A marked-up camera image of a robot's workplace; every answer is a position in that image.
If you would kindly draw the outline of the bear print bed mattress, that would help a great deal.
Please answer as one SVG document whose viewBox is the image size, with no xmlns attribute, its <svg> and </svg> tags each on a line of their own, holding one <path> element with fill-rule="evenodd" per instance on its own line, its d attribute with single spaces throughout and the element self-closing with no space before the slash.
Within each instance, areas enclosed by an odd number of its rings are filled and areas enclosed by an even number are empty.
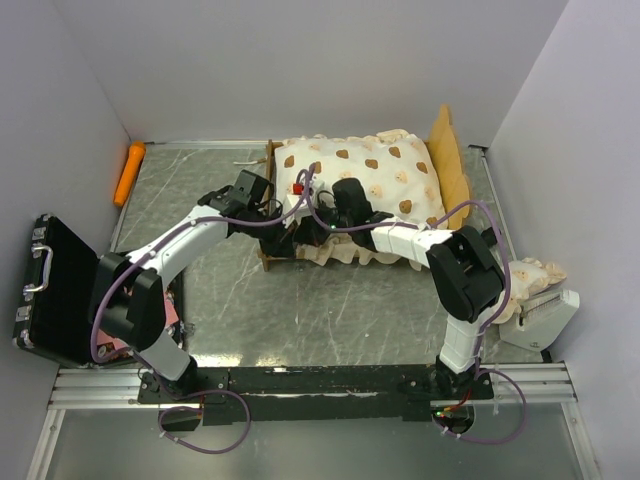
<svg viewBox="0 0 640 480">
<path fill-rule="evenodd" d="M 420 269 L 427 253 L 451 239 L 444 182 L 425 141 L 404 130 L 367 137 L 292 138 L 270 160 L 271 202 L 244 219 L 278 224 L 245 227 L 273 258 L 366 264 L 400 258 Z"/>
</svg>

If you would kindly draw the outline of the wooden pet bed frame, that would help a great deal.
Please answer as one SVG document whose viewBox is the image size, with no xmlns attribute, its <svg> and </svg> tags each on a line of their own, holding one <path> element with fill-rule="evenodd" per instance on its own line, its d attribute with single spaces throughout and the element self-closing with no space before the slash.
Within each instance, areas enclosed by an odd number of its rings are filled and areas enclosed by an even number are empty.
<svg viewBox="0 0 640 480">
<path fill-rule="evenodd" d="M 448 226 L 458 229 L 471 214 L 469 206 L 459 207 L 459 204 L 471 200 L 472 192 L 449 105 L 440 106 L 428 138 L 423 143 L 438 175 Z"/>
</svg>

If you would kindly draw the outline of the small bear print pillow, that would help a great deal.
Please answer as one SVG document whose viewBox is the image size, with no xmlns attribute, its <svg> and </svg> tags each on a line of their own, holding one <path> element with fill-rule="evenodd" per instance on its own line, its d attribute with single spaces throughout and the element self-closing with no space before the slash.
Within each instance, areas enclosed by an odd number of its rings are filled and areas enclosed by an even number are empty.
<svg viewBox="0 0 640 480">
<path fill-rule="evenodd" d="M 511 290 L 509 301 L 493 324 L 503 324 L 522 312 L 523 303 L 567 278 L 567 273 L 556 263 L 542 263 L 534 258 L 509 262 Z"/>
</svg>

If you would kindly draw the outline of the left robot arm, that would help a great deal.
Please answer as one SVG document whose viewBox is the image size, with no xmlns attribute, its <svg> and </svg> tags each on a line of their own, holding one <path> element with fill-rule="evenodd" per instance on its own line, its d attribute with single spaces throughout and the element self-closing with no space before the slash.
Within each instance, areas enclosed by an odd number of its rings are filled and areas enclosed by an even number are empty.
<svg viewBox="0 0 640 480">
<path fill-rule="evenodd" d="M 201 197 L 183 220 L 156 240 L 125 256 L 101 257 L 89 311 L 94 362 L 112 357 L 101 354 L 97 345 L 99 332 L 105 332 L 162 378 L 161 388 L 172 400 L 184 402 L 194 396 L 197 362 L 165 329 L 165 291 L 186 267 L 234 233 L 280 242 L 288 219 L 306 203 L 309 185 L 304 183 L 295 203 L 277 217 L 263 209 L 269 185 L 266 178 L 243 170 L 234 184 Z"/>
</svg>

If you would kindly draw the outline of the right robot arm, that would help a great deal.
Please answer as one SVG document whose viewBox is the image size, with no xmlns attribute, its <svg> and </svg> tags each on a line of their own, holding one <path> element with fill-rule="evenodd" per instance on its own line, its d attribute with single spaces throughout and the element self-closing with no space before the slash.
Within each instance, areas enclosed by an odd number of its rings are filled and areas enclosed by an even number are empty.
<svg viewBox="0 0 640 480">
<path fill-rule="evenodd" d="M 486 203 L 468 200 L 434 223 L 418 224 L 389 212 L 376 211 L 359 180 L 347 178 L 332 187 L 333 206 L 320 209 L 322 191 L 304 185 L 294 189 L 300 207 L 329 233 L 347 233 L 353 242 L 373 253 L 397 255 L 429 269 L 440 304 L 448 313 L 444 344 L 436 375 L 441 394 L 458 398 L 472 383 L 469 373 L 479 362 L 482 337 L 499 315 L 493 307 L 506 301 L 510 290 L 509 261 L 500 227 Z M 471 225 L 440 229 L 467 206 L 483 211 L 490 229 Z"/>
</svg>

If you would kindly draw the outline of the orange plastic carrot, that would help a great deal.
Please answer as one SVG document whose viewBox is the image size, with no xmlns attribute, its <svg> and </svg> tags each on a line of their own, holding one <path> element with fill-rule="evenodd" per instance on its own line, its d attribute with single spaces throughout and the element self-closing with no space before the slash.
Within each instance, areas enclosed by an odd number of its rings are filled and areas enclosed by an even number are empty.
<svg viewBox="0 0 640 480">
<path fill-rule="evenodd" d="M 146 145 L 143 142 L 135 141 L 130 145 L 128 156 L 113 196 L 113 204 L 115 206 L 122 207 L 128 200 L 145 154 Z"/>
</svg>

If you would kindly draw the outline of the pink paper sheets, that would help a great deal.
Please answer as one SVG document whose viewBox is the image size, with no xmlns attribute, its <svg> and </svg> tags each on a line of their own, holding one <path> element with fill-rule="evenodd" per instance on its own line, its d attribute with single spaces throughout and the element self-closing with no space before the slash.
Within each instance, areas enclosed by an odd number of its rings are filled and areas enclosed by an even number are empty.
<svg viewBox="0 0 640 480">
<path fill-rule="evenodd" d="M 178 316 L 174 297 L 171 293 L 166 293 L 164 295 L 164 306 L 166 314 L 164 330 L 179 346 L 182 346 L 182 322 Z M 119 354 L 117 356 L 114 356 L 112 358 L 112 361 L 129 357 L 129 354 L 126 351 L 126 343 L 120 339 L 108 335 L 102 330 L 98 332 L 96 346 L 98 357 L 101 359 L 104 359 L 109 353 L 114 351 L 119 351 Z"/>
</svg>

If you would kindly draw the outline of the black open carrying case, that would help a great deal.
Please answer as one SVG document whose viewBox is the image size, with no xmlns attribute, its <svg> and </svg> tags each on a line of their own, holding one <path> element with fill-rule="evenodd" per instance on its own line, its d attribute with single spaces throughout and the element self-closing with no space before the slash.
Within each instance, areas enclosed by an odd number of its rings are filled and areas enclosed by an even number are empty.
<svg viewBox="0 0 640 480">
<path fill-rule="evenodd" d="M 93 361 L 90 302 L 101 257 L 52 214 L 37 218 L 16 311 L 14 344 L 65 367 L 119 364 Z"/>
</svg>

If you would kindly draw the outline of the white lint roller box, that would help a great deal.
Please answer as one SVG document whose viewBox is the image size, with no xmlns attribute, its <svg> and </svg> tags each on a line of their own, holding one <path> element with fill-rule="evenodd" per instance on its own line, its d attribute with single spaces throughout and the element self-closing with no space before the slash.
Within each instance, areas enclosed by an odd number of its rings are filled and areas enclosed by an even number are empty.
<svg viewBox="0 0 640 480">
<path fill-rule="evenodd" d="M 568 289 L 546 291 L 526 300 L 521 311 L 499 326 L 500 339 L 533 352 L 548 348 L 580 306 L 580 295 Z"/>
</svg>

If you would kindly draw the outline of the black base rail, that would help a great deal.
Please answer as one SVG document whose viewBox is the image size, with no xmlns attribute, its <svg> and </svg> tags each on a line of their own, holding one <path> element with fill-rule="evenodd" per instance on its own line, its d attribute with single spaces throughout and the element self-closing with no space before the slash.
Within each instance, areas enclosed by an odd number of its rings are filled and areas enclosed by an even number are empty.
<svg viewBox="0 0 640 480">
<path fill-rule="evenodd" d="M 142 405 L 202 408 L 207 426 L 246 419 L 428 422 L 437 405 L 493 397 L 489 375 L 456 375 L 439 364 L 201 367 L 183 390 L 146 373 L 138 393 Z"/>
</svg>

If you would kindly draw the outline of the aluminium frame rail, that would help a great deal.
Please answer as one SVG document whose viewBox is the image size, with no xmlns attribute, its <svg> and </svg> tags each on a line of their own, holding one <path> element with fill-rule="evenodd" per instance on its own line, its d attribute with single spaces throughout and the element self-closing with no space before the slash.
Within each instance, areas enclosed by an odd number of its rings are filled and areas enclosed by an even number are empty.
<svg viewBox="0 0 640 480">
<path fill-rule="evenodd" d="M 568 368 L 563 363 L 489 364 L 495 398 L 493 403 L 515 404 L 517 389 L 529 404 L 575 403 L 578 401 Z M 144 405 L 138 401 L 142 371 L 61 369 L 58 371 L 47 408 L 49 410 L 123 410 Z"/>
</svg>

